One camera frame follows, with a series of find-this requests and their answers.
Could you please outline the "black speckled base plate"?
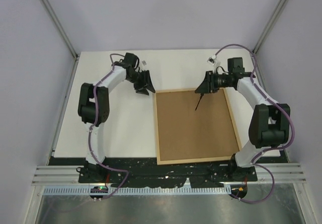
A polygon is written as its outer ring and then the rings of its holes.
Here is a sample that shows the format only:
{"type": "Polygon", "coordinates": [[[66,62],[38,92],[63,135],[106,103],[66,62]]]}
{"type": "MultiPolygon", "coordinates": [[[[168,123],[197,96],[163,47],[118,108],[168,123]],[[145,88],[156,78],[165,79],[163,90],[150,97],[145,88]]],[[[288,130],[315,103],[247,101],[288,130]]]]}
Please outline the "black speckled base plate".
{"type": "Polygon", "coordinates": [[[220,187],[224,182],[256,182],[254,167],[232,167],[229,161],[158,165],[156,158],[106,158],[109,170],[84,158],[55,158],[50,166],[75,166],[79,183],[105,183],[123,188],[181,188],[188,180],[193,188],[220,187]]]}

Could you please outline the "red handled screwdriver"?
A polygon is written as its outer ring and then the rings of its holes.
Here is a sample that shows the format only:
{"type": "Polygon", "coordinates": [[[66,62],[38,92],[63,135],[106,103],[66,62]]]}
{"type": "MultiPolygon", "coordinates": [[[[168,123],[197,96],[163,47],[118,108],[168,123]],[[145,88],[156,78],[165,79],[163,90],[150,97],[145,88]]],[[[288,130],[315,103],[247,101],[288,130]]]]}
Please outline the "red handled screwdriver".
{"type": "Polygon", "coordinates": [[[200,104],[200,102],[201,102],[201,100],[202,100],[203,96],[204,96],[204,94],[200,94],[199,100],[198,100],[197,105],[196,105],[196,107],[195,107],[195,111],[197,111],[197,109],[198,109],[198,107],[199,107],[199,104],[200,104]]]}

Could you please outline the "left aluminium corner post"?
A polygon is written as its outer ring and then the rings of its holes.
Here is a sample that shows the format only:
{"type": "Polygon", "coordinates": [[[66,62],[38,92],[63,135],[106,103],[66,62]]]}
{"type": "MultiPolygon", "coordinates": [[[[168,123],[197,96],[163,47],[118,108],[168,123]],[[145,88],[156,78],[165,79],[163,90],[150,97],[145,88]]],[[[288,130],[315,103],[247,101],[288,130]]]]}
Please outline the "left aluminium corner post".
{"type": "Polygon", "coordinates": [[[51,5],[49,0],[40,0],[41,4],[43,5],[45,11],[47,12],[49,18],[52,20],[53,24],[55,25],[59,35],[61,36],[62,40],[64,41],[66,47],[68,48],[70,54],[72,55],[74,60],[77,60],[78,53],[75,50],[74,46],[72,45],[66,31],[63,28],[53,6],[51,5]]]}

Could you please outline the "wooden picture frame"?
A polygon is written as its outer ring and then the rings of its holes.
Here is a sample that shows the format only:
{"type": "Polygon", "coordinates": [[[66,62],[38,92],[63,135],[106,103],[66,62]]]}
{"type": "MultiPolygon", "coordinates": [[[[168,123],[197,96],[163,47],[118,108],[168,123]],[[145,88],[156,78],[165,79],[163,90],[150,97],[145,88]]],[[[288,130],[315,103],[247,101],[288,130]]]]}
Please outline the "wooden picture frame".
{"type": "Polygon", "coordinates": [[[242,143],[226,90],[164,90],[153,98],[158,165],[226,161],[242,143]]]}

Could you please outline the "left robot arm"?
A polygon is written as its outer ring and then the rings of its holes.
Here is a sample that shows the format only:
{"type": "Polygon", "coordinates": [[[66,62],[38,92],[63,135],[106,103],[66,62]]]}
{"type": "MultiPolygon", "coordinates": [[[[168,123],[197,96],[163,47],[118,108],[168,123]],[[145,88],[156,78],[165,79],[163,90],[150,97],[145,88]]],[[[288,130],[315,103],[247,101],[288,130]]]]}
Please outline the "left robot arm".
{"type": "Polygon", "coordinates": [[[109,94],[123,81],[133,84],[137,94],[155,93],[149,70],[140,68],[137,55],[126,52],[124,55],[111,53],[111,70],[94,84],[81,85],[77,113],[88,132],[88,153],[84,170],[97,183],[107,179],[108,171],[128,174],[127,170],[104,165],[103,127],[110,114],[109,94]]]}

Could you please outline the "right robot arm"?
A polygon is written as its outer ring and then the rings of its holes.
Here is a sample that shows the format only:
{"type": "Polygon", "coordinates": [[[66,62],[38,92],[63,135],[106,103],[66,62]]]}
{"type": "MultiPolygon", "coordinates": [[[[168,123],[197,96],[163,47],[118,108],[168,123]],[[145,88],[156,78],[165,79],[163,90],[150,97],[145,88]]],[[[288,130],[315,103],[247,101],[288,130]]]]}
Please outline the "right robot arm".
{"type": "Polygon", "coordinates": [[[254,71],[245,70],[241,57],[228,59],[227,70],[222,73],[218,72],[221,66],[216,56],[209,58],[208,62],[213,65],[213,70],[205,73],[195,93],[204,96],[223,88],[234,88],[253,109],[249,140],[228,162],[228,178],[238,181],[245,176],[245,168],[253,167],[262,154],[279,150],[288,142],[289,130],[294,128],[290,122],[290,107],[270,98],[259,86],[254,71]]]}

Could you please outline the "aluminium corner post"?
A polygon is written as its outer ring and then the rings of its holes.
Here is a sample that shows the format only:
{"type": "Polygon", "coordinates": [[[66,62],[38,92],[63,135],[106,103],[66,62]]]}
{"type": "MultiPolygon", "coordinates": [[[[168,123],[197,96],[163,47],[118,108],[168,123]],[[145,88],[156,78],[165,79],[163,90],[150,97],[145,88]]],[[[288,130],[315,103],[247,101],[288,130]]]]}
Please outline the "aluminium corner post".
{"type": "Polygon", "coordinates": [[[275,24],[277,23],[278,19],[280,18],[281,14],[283,13],[286,5],[288,4],[289,0],[278,0],[277,4],[269,17],[269,20],[267,21],[263,31],[260,34],[260,37],[258,41],[255,44],[255,47],[253,49],[253,53],[257,54],[261,47],[263,46],[264,42],[268,38],[270,32],[273,30],[275,24]]]}
{"type": "Polygon", "coordinates": [[[77,60],[78,53],[75,50],[74,46],[72,45],[66,31],[63,28],[53,6],[51,5],[49,0],[40,0],[41,4],[43,5],[45,11],[47,12],[49,18],[52,20],[53,24],[55,25],[59,35],[61,36],[62,40],[64,41],[66,47],[68,48],[70,54],[72,55],[74,60],[77,60]]]}

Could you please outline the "aluminium rail across front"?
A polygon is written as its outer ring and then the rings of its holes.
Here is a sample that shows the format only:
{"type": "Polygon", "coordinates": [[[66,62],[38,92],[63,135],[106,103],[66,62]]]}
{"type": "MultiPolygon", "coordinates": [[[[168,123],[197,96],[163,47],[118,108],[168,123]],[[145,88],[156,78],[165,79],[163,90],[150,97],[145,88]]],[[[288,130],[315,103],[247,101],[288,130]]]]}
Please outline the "aluminium rail across front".
{"type": "MultiPolygon", "coordinates": [[[[299,163],[261,164],[256,166],[256,183],[269,184],[273,174],[275,183],[305,183],[306,177],[299,163]]],[[[34,174],[33,185],[71,185],[78,184],[76,166],[38,166],[34,174]]]]}

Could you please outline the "right aluminium corner post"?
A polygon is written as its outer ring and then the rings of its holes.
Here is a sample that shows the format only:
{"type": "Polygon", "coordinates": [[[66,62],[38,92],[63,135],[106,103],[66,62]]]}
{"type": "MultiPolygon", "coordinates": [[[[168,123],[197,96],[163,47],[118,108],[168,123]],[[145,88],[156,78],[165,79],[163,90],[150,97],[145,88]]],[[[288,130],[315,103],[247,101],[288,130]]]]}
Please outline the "right aluminium corner post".
{"type": "Polygon", "coordinates": [[[268,38],[270,32],[273,30],[275,24],[277,23],[278,19],[280,18],[281,14],[283,13],[286,5],[288,4],[289,0],[278,0],[277,4],[269,17],[269,20],[267,21],[263,31],[260,34],[260,37],[258,41],[255,44],[255,47],[253,49],[253,53],[257,54],[261,47],[263,46],[264,42],[268,38]]]}

